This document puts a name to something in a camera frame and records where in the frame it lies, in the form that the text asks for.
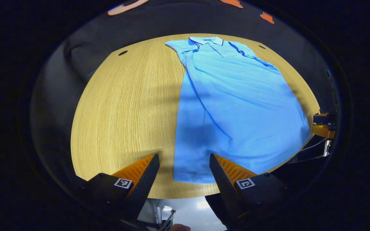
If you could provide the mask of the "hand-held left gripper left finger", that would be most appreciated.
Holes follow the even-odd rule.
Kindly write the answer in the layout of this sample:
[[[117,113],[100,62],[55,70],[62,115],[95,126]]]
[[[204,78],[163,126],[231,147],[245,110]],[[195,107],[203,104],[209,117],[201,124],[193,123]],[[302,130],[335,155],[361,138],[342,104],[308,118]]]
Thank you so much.
[[[160,168],[152,154],[115,172],[98,173],[81,187],[81,202],[122,230],[146,230],[138,216]]]

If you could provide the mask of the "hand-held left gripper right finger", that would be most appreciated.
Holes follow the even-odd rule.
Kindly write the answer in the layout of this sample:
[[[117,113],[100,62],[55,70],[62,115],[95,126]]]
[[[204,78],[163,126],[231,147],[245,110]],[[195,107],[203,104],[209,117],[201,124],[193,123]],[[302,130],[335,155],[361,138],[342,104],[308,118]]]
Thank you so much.
[[[209,167],[220,191],[228,229],[252,229],[279,211],[288,199],[288,186],[267,172],[256,174],[212,153]]]

